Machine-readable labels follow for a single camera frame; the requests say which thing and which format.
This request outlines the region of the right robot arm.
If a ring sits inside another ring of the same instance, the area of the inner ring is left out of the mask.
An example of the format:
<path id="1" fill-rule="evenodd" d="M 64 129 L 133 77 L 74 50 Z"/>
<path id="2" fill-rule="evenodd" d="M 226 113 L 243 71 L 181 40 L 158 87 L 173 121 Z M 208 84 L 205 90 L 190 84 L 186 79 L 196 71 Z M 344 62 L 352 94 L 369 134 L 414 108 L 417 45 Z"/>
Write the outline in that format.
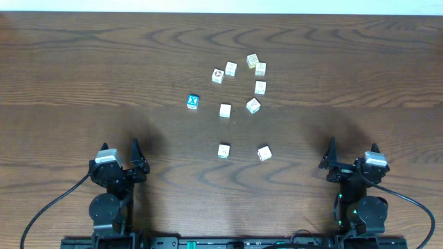
<path id="1" fill-rule="evenodd" d="M 319 163 L 327 169 L 326 180 L 340 185 L 334 203 L 334 219 L 340 232 L 334 237 L 337 248 L 364 248 L 377 246 L 379 234 L 385 232 L 388 203 L 367 190 L 381 182 L 389 172 L 386 157 L 374 143 L 371 150 L 356 158 L 352 164 L 338 161 L 336 141 L 332 138 Z"/>

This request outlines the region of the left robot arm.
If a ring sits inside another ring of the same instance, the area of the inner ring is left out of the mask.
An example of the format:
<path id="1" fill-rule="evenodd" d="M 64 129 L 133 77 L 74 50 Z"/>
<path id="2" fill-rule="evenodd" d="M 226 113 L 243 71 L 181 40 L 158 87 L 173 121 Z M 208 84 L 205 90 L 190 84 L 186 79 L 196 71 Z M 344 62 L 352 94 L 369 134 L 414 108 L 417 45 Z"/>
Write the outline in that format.
<path id="1" fill-rule="evenodd" d="M 106 192 L 95 197 L 89 206 L 93 220 L 93 248 L 149 248 L 143 234 L 133 229 L 134 186 L 147 180 L 150 166 L 139 147 L 132 141 L 131 169 L 124 169 L 117 149 L 104 143 L 89 161 L 91 181 Z"/>

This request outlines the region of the green edged wooden block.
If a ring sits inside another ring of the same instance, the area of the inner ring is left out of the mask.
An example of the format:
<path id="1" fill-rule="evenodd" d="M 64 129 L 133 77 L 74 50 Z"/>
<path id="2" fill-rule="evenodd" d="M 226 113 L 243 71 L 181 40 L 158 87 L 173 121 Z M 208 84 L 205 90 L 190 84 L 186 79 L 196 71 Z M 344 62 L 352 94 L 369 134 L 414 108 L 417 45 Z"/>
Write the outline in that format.
<path id="1" fill-rule="evenodd" d="M 257 111 L 259 111 L 260 107 L 261 104 L 256 98 L 253 98 L 246 103 L 246 108 L 251 114 L 254 114 Z"/>

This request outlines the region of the wooden O block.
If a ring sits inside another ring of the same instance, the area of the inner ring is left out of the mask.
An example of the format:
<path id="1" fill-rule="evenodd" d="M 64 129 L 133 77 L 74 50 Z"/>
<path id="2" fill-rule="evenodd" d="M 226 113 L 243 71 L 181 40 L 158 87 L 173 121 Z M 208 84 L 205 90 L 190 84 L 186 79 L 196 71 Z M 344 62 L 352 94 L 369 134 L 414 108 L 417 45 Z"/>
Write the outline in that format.
<path id="1" fill-rule="evenodd" d="M 255 82 L 255 94 L 264 95 L 266 92 L 266 82 L 256 81 Z"/>

